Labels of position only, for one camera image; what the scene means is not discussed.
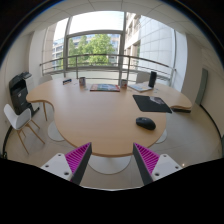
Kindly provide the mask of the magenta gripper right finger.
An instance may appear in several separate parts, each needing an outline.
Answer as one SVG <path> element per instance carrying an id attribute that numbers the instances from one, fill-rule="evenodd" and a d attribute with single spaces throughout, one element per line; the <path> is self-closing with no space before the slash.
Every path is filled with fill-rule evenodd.
<path id="1" fill-rule="evenodd" d="M 144 185 L 182 169 L 169 155 L 159 155 L 137 143 L 133 144 L 133 155 Z"/>

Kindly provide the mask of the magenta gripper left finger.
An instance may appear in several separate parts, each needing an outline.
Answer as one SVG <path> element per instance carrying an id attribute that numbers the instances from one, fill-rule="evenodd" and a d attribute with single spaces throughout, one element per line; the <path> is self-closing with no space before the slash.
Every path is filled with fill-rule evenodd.
<path id="1" fill-rule="evenodd" d="M 81 183 L 92 154 L 90 143 L 73 149 L 67 154 L 57 153 L 41 168 L 76 185 Z"/>

